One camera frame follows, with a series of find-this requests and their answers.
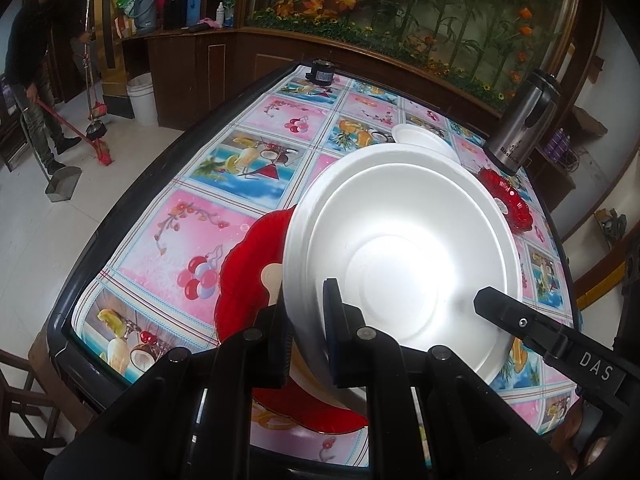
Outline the red plastic dish with label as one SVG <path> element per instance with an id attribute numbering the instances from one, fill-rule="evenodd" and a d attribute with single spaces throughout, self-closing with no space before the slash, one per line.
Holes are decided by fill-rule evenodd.
<path id="1" fill-rule="evenodd" d="M 533 229 L 534 219 L 529 206 L 506 178 L 489 168 L 482 168 L 476 176 L 494 198 L 514 234 L 522 234 Z"/>

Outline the small black jar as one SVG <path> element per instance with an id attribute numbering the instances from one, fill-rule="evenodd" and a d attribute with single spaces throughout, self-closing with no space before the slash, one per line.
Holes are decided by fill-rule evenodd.
<path id="1" fill-rule="evenodd" d="M 306 79 L 318 86 L 329 86 L 333 82 L 335 64 L 328 60 L 317 58 L 311 62 L 310 70 L 306 73 Z"/>

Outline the stainless steel thermos jug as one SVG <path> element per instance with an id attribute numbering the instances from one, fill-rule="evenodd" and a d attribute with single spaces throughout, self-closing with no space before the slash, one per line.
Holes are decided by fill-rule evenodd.
<path id="1" fill-rule="evenodd" d="M 484 144 L 489 160 L 514 176 L 523 166 L 558 110 L 561 87 L 542 70 L 533 70 L 516 90 L 495 132 Z"/>

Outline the colourful fruit pattern tablecloth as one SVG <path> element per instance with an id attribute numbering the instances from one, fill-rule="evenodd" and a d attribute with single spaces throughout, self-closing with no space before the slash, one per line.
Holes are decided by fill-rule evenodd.
<path id="1" fill-rule="evenodd" d="M 293 208 L 314 179 L 343 156 L 393 143 L 392 128 L 399 124 L 437 133 L 474 176 L 492 169 L 518 191 L 534 219 L 533 229 L 514 234 L 524 302 L 574 325 L 560 245 L 524 169 L 509 177 L 482 151 L 482 134 L 408 96 L 344 75 L 319 87 L 306 79 L 309 70 L 299 65 L 259 91 L 231 122 L 222 122 L 220 132 L 202 130 L 213 140 L 161 191 L 143 190 L 151 205 L 141 217 L 131 217 L 131 228 L 125 229 L 125 217 L 132 206 L 142 205 L 142 192 L 122 196 L 110 222 L 105 218 L 94 233 L 102 236 L 108 223 L 124 238 L 70 310 L 66 353 L 55 359 L 96 412 L 170 349 L 213 349 L 238 324 L 235 318 L 247 321 L 248 314 L 234 306 L 231 289 L 238 283 L 255 313 L 264 303 L 257 288 L 250 291 L 257 278 L 234 278 L 231 270 L 247 266 L 248 271 L 252 258 L 266 262 L 267 253 L 258 255 L 257 234 L 244 244 L 246 233 L 265 214 Z M 296 377 L 292 399 L 299 409 L 293 400 L 258 394 L 265 400 L 254 400 L 250 443 L 305 460 L 366 466 L 362 417 L 326 408 L 329 401 L 303 392 L 311 379 Z M 512 344 L 490 386 L 538 434 L 555 430 L 577 401 L 576 385 L 521 341 Z"/>

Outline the red broom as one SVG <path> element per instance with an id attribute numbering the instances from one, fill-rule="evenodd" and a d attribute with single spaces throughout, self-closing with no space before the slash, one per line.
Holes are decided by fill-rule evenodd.
<path id="1" fill-rule="evenodd" d="M 40 99 L 36 99 L 36 103 L 40 107 L 42 107 L 47 113 L 49 113 L 57 122 L 59 122 L 63 126 L 66 126 L 70 130 L 72 130 L 73 133 L 75 133 L 76 136 L 78 136 L 78 138 L 81 138 L 81 140 L 89 144 L 93 148 L 93 151 L 96 152 L 96 158 L 98 159 L 100 164 L 102 164 L 103 166 L 111 165 L 111 163 L 113 162 L 113 159 L 111 156 L 110 149 L 101 138 L 95 138 L 95 139 L 88 138 L 88 136 L 83 134 L 74 125 L 72 125 L 62 116 L 60 116 L 55 110 L 52 110 L 51 107 L 48 107 L 46 103 L 43 103 Z"/>

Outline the white plastic bucket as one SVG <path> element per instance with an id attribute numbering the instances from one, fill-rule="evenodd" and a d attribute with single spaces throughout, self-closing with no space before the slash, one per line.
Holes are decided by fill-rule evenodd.
<path id="1" fill-rule="evenodd" d="M 134 111 L 134 119 L 142 126 L 157 126 L 158 119 L 152 75 L 144 73 L 130 79 L 127 82 L 126 90 Z"/>

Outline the purple bottles pair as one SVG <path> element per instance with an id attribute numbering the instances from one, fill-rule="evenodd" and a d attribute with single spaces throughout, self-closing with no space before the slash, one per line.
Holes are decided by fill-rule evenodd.
<path id="1" fill-rule="evenodd" d="M 558 162 L 570 147 L 570 136 L 559 128 L 544 146 L 544 154 L 552 162 Z"/>

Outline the large white foam bowl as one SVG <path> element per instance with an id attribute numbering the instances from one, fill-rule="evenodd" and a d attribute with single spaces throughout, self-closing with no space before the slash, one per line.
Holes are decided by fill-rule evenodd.
<path id="1" fill-rule="evenodd" d="M 282 292 L 312 376 L 357 413 L 361 387 L 334 385 L 322 309 L 326 280 L 366 323 L 404 347 L 450 348 L 485 382 L 512 338 L 476 314 L 483 288 L 521 299 L 514 237 L 494 198 L 468 170 L 427 148 L 389 143 L 352 152 L 309 185 L 293 210 Z"/>

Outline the man in dark clothes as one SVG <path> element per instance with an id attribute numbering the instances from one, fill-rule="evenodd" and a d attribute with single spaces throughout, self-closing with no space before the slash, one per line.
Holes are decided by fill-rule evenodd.
<path id="1" fill-rule="evenodd" d="M 53 17 L 54 0 L 27 1 L 13 20 L 6 51 L 6 82 L 32 147 L 50 176 L 64 167 L 55 157 L 80 142 L 64 136 L 61 125 L 41 108 L 54 105 L 46 63 Z"/>

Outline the flower mural panel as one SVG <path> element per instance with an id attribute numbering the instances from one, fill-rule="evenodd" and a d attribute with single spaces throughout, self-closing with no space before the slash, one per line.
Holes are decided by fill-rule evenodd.
<path id="1" fill-rule="evenodd" d="M 553 60 L 577 1 L 250 0 L 248 21 L 386 55 L 502 112 Z"/>

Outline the small white foam bowl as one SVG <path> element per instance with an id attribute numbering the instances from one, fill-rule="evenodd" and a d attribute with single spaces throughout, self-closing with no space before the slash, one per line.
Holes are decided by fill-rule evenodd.
<path id="1" fill-rule="evenodd" d="M 460 158 L 454 148 L 437 133 L 425 128 L 399 124 L 393 126 L 392 137 L 396 143 L 418 146 L 445 156 L 460 165 Z"/>

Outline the grey dustpan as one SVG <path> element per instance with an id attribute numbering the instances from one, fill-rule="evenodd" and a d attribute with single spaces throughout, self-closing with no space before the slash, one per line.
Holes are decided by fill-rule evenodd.
<path id="1" fill-rule="evenodd" d="M 65 166 L 55 171 L 48 179 L 47 198 L 51 203 L 67 202 L 71 200 L 82 175 L 82 170 L 75 166 Z"/>

